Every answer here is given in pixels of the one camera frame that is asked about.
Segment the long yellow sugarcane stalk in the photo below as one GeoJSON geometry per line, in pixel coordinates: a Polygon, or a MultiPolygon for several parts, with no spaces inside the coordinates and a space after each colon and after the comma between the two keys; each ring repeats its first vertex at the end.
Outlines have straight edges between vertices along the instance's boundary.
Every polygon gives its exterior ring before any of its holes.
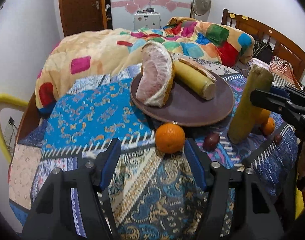
{"type": "Polygon", "coordinates": [[[239,144],[245,140],[253,127],[256,118],[262,111],[253,106],[250,101],[251,92],[255,89],[268,92],[273,81],[273,75],[264,67],[253,65],[248,73],[247,82],[242,93],[241,100],[232,118],[227,135],[233,144],[239,144]]]}

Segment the small orange tangerine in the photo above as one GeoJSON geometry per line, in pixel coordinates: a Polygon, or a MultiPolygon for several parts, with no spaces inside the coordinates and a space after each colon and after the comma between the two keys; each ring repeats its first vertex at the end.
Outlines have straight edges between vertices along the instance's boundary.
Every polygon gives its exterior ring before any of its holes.
{"type": "Polygon", "coordinates": [[[261,126],[262,132],[265,136],[269,136],[275,130],[275,121],[272,117],[268,117],[267,121],[261,126]]]}

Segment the small dark plum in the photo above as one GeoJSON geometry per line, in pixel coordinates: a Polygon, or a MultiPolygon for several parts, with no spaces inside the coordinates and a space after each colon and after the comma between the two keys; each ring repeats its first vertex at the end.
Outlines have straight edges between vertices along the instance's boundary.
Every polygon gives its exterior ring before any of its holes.
{"type": "Polygon", "coordinates": [[[281,143],[281,141],[282,141],[282,136],[280,134],[274,135],[274,143],[276,145],[279,145],[281,143]]]}

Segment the dark red plum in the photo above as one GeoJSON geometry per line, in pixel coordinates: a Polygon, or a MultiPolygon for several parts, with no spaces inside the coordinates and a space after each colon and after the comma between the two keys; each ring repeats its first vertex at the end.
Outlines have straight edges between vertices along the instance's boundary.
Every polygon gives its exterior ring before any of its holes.
{"type": "Polygon", "coordinates": [[[217,148],[219,141],[220,135],[218,133],[210,133],[204,138],[203,149],[212,152],[217,148]]]}

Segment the small orange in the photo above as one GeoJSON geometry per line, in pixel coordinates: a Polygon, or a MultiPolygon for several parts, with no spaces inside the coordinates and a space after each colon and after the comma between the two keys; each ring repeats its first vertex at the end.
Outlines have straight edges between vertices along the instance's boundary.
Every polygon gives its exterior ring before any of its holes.
{"type": "Polygon", "coordinates": [[[176,124],[165,123],[155,133],[155,145],[157,149],[166,154],[173,154],[183,149],[185,144],[185,132],[176,124]]]}

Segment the large orange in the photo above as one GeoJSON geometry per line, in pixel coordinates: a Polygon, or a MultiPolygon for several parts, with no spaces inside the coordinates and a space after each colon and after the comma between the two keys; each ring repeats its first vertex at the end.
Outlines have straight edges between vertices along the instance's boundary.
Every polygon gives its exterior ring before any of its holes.
{"type": "Polygon", "coordinates": [[[255,125],[262,125],[268,121],[268,118],[270,117],[270,111],[266,109],[259,109],[255,115],[255,125]]]}

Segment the wooden headboard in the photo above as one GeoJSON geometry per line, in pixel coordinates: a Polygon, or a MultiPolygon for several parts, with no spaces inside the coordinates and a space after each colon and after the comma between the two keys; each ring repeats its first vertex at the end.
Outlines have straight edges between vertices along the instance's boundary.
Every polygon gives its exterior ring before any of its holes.
{"type": "Polygon", "coordinates": [[[295,78],[300,84],[305,85],[305,52],[291,39],[262,22],[234,14],[228,9],[223,10],[221,23],[267,42],[272,47],[274,56],[292,64],[295,78]]]}

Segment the black striped bag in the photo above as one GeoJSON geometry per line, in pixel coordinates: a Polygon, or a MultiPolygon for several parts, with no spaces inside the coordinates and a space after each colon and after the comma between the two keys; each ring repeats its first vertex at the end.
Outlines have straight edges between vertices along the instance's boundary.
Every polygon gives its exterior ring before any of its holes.
{"type": "Polygon", "coordinates": [[[253,46],[253,58],[269,64],[273,58],[271,46],[264,41],[256,40],[253,46]]]}

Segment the small pomelo slice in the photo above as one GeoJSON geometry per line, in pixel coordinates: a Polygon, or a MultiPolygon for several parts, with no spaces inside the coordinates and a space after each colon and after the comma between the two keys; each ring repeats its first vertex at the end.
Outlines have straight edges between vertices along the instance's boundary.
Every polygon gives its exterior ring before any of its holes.
{"type": "Polygon", "coordinates": [[[186,58],[179,58],[179,61],[181,63],[184,63],[192,68],[194,68],[199,73],[203,74],[204,76],[208,77],[213,83],[216,83],[217,79],[214,77],[214,75],[204,66],[201,64],[186,58]]]}

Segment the colourful patchwork blanket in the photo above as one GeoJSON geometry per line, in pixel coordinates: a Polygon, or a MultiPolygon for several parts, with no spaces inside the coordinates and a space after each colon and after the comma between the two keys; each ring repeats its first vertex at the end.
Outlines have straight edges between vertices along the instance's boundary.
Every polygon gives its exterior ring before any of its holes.
{"type": "Polygon", "coordinates": [[[36,80],[35,103],[42,114],[50,114],[59,98],[83,77],[117,75],[142,62],[141,49],[149,41],[159,42],[170,53],[199,58],[233,67],[247,63],[253,55],[254,38],[233,27],[173,17],[162,29],[123,28],[85,31],[65,37],[48,56],[36,80]]]}

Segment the yellow sugarcane piece on plate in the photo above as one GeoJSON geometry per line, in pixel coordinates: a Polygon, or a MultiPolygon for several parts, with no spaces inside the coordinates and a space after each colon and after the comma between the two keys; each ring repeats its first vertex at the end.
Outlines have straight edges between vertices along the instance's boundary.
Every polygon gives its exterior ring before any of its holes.
{"type": "Polygon", "coordinates": [[[209,101],[215,97],[216,84],[206,75],[180,61],[174,61],[174,70],[176,78],[201,98],[209,101]]]}

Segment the large pomelo wedge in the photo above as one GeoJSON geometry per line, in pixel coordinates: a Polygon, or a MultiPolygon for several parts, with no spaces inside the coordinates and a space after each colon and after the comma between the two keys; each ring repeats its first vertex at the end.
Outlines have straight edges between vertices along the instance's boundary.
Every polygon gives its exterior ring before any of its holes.
{"type": "Polygon", "coordinates": [[[142,48],[142,77],[136,98],[146,106],[163,107],[175,76],[173,58],[164,45],[149,41],[142,48]]]}

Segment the blue patterned bed sheet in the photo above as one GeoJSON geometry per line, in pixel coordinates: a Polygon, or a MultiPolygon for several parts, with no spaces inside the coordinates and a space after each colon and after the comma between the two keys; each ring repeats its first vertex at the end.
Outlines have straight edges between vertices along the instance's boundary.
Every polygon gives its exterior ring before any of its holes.
{"type": "MultiPolygon", "coordinates": [[[[39,150],[28,199],[32,206],[54,168],[76,170],[84,159],[95,159],[119,139],[121,154],[108,186],[119,239],[195,239],[208,194],[196,185],[184,148],[174,154],[156,148],[158,122],[132,103],[131,82],[112,82],[58,102],[45,132],[50,148],[39,150]]],[[[297,142],[281,116],[272,117],[275,132],[282,136],[279,145],[256,134],[233,144],[227,135],[232,115],[208,127],[190,128],[186,135],[211,161],[237,171],[252,169],[273,204],[295,165],[297,142]],[[220,135],[212,152],[203,149],[210,133],[220,135]]],[[[10,205],[24,226],[31,206],[15,200],[10,205]]]]}

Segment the standing electric fan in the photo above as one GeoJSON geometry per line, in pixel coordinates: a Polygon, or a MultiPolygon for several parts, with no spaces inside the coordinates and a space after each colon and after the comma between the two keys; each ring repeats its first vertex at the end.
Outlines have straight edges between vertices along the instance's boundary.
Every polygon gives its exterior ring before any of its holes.
{"type": "Polygon", "coordinates": [[[203,16],[211,9],[211,0],[191,0],[192,16],[203,16]]]}

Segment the yellow foam tube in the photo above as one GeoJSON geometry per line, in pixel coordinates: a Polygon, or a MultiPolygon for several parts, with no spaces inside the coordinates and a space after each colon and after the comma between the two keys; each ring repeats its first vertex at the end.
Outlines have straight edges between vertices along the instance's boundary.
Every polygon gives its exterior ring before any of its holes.
{"type": "Polygon", "coordinates": [[[18,119],[22,116],[27,106],[27,100],[20,99],[8,93],[0,93],[0,154],[8,164],[12,156],[8,149],[9,146],[4,139],[4,131],[9,126],[8,121],[10,117],[18,119]]]}

